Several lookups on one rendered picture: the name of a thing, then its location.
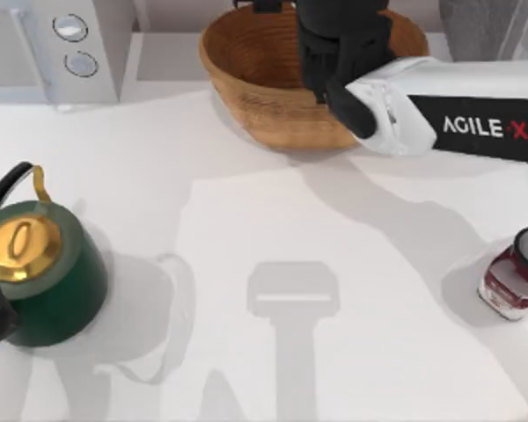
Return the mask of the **wooden basket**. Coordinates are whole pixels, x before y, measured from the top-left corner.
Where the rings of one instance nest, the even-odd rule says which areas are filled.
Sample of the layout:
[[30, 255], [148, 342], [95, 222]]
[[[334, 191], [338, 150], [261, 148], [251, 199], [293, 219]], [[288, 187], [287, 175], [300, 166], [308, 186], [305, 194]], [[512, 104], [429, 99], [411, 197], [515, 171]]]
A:
[[240, 5], [202, 32], [199, 53], [232, 117], [272, 149], [345, 149], [381, 131], [348, 85], [425, 56], [423, 30], [390, 0], [297, 0], [281, 13]]

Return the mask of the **pale microwave oven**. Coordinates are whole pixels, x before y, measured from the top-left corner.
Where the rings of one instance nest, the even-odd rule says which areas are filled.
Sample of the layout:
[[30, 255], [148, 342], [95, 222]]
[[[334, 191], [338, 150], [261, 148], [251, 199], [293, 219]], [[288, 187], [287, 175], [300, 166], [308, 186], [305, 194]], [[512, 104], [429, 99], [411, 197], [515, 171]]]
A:
[[[89, 28], [78, 43], [53, 31], [55, 17], [76, 14]], [[0, 104], [55, 107], [119, 101], [136, 23], [133, 0], [0, 0]], [[63, 57], [92, 55], [99, 71], [71, 75]]]

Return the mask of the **small round microwave knob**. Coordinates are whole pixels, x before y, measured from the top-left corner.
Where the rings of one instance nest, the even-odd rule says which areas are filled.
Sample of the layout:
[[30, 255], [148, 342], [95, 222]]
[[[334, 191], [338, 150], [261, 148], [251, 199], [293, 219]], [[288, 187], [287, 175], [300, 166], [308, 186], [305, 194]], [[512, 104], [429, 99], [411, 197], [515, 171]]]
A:
[[64, 68], [73, 76], [89, 78], [99, 71], [97, 60], [84, 51], [76, 51], [63, 57]]

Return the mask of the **large round microwave knob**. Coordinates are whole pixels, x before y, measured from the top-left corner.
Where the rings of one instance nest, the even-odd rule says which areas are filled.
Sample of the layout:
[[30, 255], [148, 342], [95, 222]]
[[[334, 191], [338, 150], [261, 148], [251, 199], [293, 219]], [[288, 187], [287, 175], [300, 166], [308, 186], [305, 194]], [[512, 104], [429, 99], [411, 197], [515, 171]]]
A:
[[71, 43], [81, 42], [89, 33], [86, 22], [76, 14], [55, 17], [52, 21], [52, 28], [61, 40]]

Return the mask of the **green kettle with gold lid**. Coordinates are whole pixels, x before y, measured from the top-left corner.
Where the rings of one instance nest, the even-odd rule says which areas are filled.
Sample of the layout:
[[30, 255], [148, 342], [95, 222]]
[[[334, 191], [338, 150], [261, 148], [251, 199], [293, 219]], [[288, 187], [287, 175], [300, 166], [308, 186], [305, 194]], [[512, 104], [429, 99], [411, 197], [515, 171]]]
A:
[[0, 179], [0, 288], [19, 317], [3, 341], [22, 348], [77, 335], [108, 292], [106, 265], [89, 232], [51, 199], [42, 167], [27, 161]]

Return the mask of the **red and white can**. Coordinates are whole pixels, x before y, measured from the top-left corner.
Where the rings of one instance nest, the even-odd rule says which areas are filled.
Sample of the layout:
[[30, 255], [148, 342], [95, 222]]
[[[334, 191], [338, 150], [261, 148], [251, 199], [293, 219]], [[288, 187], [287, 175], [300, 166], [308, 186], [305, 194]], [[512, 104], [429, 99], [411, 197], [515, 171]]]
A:
[[488, 265], [478, 294], [509, 321], [519, 321], [528, 314], [528, 227]]

